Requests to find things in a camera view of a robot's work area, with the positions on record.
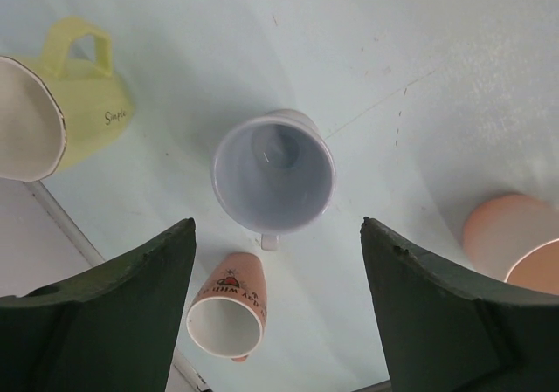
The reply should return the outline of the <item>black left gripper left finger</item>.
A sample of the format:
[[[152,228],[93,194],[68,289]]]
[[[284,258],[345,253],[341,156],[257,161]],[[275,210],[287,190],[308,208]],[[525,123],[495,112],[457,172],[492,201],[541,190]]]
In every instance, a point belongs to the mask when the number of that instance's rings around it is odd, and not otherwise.
[[[1,299],[3,391],[164,391],[196,256],[184,219],[81,274]]]

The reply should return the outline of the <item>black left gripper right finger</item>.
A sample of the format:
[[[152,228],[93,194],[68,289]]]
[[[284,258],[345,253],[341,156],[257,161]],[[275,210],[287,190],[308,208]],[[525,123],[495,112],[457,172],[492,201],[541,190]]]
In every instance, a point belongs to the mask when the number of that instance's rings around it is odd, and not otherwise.
[[[558,298],[491,279],[376,219],[362,256],[395,391],[556,391]]]

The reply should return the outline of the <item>large peach mug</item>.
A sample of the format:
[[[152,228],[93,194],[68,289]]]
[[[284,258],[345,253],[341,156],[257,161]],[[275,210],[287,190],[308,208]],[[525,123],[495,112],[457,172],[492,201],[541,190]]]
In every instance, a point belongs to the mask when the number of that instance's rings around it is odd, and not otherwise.
[[[549,203],[518,194],[489,200],[467,218],[462,245],[477,272],[558,294],[558,208]]]

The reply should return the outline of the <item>pink mug with handle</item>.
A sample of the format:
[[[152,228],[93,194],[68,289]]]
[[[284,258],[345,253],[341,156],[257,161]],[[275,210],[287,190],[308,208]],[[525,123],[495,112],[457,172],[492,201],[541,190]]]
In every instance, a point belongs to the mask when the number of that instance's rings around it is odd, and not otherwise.
[[[228,255],[211,273],[186,313],[190,338],[206,353],[245,361],[263,339],[267,290],[261,260]]]

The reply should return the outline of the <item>white-grey mug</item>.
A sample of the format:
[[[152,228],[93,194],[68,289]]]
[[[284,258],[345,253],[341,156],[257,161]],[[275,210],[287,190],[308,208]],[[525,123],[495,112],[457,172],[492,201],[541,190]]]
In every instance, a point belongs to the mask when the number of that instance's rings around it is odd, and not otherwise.
[[[305,114],[280,109],[231,129],[217,145],[211,181],[218,202],[238,224],[275,251],[280,237],[306,227],[335,192],[334,158]]]

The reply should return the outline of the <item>yellow faceted mug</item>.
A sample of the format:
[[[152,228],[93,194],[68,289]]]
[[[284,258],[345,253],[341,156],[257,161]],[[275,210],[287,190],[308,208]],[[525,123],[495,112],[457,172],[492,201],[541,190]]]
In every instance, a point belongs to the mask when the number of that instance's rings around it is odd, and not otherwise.
[[[80,17],[49,29],[36,58],[1,58],[1,176],[35,182],[117,139],[134,106],[108,33]]]

